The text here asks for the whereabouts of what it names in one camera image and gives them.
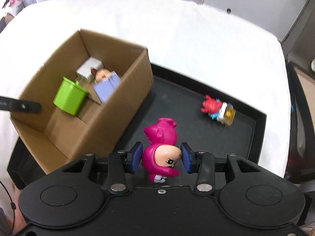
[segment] green toy bin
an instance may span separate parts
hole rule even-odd
[[[75,83],[64,77],[55,96],[54,104],[61,110],[76,115],[82,101],[89,92],[80,87],[79,82]]]

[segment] magenta toy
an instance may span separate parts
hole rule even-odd
[[[173,119],[160,118],[157,124],[144,129],[150,146],[142,154],[142,166],[153,183],[164,183],[168,176],[179,175],[174,165],[181,159],[182,152],[174,146],[177,141],[175,127]]]

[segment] white table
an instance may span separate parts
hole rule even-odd
[[[290,95],[275,36],[233,15],[182,0],[50,0],[25,8],[0,34],[0,95],[18,98],[51,53],[79,28],[146,45],[152,63],[267,114],[259,165],[284,175]],[[8,178],[5,170],[17,137],[9,114],[0,112],[1,179]]]

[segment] brown cardboard box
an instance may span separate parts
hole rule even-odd
[[[75,80],[88,57],[121,78],[107,102],[89,95],[77,116],[53,104],[63,77]],[[22,141],[46,174],[94,153],[107,157],[149,93],[153,75],[147,49],[103,34],[80,30],[66,40],[36,73],[20,99],[39,102],[40,114],[11,113]]]

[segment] black cable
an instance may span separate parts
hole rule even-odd
[[[10,233],[9,233],[9,235],[11,235],[11,234],[13,233],[13,229],[14,229],[14,225],[15,225],[15,210],[16,210],[16,205],[15,205],[15,203],[13,202],[13,200],[12,200],[12,198],[11,198],[11,196],[10,196],[8,190],[7,190],[7,188],[4,186],[4,184],[1,182],[1,180],[0,180],[0,184],[2,185],[2,187],[4,188],[4,190],[7,192],[7,195],[9,196],[10,201],[11,201],[11,208],[12,208],[12,210],[13,210],[13,224],[12,224],[12,229],[11,229],[11,231],[10,231]]]

